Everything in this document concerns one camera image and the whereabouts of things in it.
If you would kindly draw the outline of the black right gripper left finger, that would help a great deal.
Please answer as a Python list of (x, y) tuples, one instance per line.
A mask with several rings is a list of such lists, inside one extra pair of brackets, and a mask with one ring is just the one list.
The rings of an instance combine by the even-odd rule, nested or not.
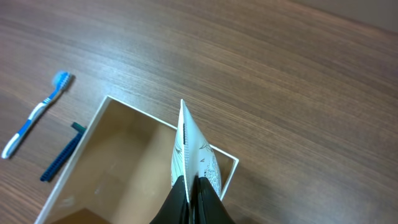
[(181, 175), (150, 224), (189, 224), (189, 219), (185, 182)]

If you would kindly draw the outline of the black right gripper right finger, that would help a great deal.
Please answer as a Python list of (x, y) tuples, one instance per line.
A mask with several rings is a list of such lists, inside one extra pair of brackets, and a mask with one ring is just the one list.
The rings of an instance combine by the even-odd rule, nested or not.
[(193, 185), (195, 224), (235, 224), (206, 177), (195, 177)]

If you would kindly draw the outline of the white cream tube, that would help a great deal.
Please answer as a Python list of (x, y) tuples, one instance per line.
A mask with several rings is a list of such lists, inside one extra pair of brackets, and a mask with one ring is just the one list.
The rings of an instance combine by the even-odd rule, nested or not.
[(171, 160), (171, 185), (179, 177), (185, 180), (185, 192), (191, 196), (196, 177), (209, 180), (217, 196), (221, 196), (221, 171), (213, 148), (193, 119), (184, 100), (180, 111)]

